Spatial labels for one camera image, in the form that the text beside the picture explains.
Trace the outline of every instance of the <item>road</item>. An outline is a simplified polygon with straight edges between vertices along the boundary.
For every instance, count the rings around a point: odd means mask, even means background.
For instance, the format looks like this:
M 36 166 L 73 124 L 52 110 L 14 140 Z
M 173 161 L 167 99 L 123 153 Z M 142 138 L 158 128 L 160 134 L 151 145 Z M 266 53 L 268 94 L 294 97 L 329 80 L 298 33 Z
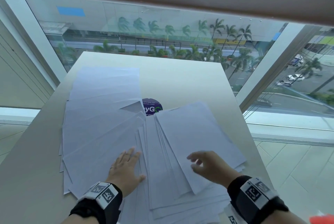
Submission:
M 261 97 L 270 100 L 273 103 L 273 106 L 250 106 L 249 110 L 256 110 L 257 112 L 292 113 L 309 116 L 319 116 L 322 114 L 321 116 L 334 117 L 334 110 L 331 110 L 322 104 L 316 104 L 307 100 L 280 94 L 267 94 L 261 95 Z
M 326 80 L 331 78 L 334 74 L 334 67 L 329 67 L 322 65 L 323 70 L 315 70 L 314 76 L 312 76 L 309 79 L 304 79 L 302 81 L 295 82 L 291 88 L 293 88 L 296 91 L 303 92 L 303 93 L 310 93 L 317 87 L 319 87 L 321 84 L 323 84 Z M 227 77 L 230 77 L 232 74 L 234 67 L 229 67 L 225 74 Z M 289 68 L 283 70 L 278 77 L 275 79 L 274 82 L 277 80 L 287 80 L 287 76 L 291 74 L 295 74 L 295 67 L 289 66 Z M 247 71 L 239 71 L 232 75 L 231 79 L 229 80 L 230 84 L 245 84 L 247 79 L 250 77 L 252 73 Z M 334 89 L 334 80 L 330 83 L 328 83 L 325 87 L 323 87 L 320 92 L 322 93 L 330 93 L 328 92 L 329 89 Z

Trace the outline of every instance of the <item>person's right hand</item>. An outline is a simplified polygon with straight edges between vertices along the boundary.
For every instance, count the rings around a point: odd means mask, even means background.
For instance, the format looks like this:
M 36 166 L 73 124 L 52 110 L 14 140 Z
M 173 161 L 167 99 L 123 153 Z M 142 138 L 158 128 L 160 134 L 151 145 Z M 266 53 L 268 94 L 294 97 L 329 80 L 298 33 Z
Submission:
M 193 171 L 202 177 L 221 184 L 225 188 L 241 174 L 232 169 L 219 155 L 214 151 L 198 151 L 191 153 L 187 159 L 196 162 L 191 165 Z

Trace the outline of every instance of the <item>table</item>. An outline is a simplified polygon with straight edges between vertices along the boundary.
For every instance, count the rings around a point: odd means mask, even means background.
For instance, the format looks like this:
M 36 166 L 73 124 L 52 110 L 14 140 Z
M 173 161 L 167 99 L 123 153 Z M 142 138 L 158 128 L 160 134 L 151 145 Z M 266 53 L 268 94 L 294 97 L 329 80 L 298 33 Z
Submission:
M 267 171 L 219 63 L 84 52 L 0 165 L 0 223 L 58 224 L 76 199 L 63 195 L 58 156 L 65 103 L 78 70 L 84 66 L 139 67 L 142 98 L 164 109 L 207 102 L 225 133 L 247 159 L 244 174 Z

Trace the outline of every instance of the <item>floor tile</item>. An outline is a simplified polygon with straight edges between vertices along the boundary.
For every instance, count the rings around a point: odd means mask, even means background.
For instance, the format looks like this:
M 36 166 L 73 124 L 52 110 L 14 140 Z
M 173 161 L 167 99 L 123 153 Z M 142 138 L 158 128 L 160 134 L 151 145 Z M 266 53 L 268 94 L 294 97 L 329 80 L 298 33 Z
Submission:
M 317 203 L 317 209 L 323 213 L 334 214 L 334 165 L 327 162 L 310 192 Z
M 20 133 L 17 133 L 17 134 L 1 139 L 0 140 L 0 155 L 10 152 L 22 134 L 23 132 L 20 132 Z
M 2 163 L 2 161 L 5 159 L 7 155 L 8 153 L 0 155 L 0 164 Z
M 276 190 L 282 186 L 309 148 L 309 145 L 286 144 L 267 165 L 266 169 Z
M 286 143 L 281 142 L 261 142 L 260 146 L 263 148 L 272 158 L 274 158 L 284 148 Z
M 329 162 L 334 165 L 334 153 L 332 154 L 331 158 L 329 159 Z
M 261 148 L 261 145 L 257 146 L 257 150 L 261 156 L 262 162 L 265 166 L 268 165 L 268 163 L 270 163 L 270 161 L 272 160 L 271 156 L 269 154 L 267 154 L 263 148 Z
M 309 193 L 291 176 L 278 189 L 278 193 L 290 211 L 308 222 L 309 217 L 317 214 L 314 201 Z
M 2 125 L 0 126 L 0 139 L 6 138 L 8 136 L 14 135 L 16 133 L 23 132 L 27 129 L 27 125 Z
M 291 176 L 307 191 L 310 191 L 333 150 L 334 148 L 329 146 L 311 146 Z

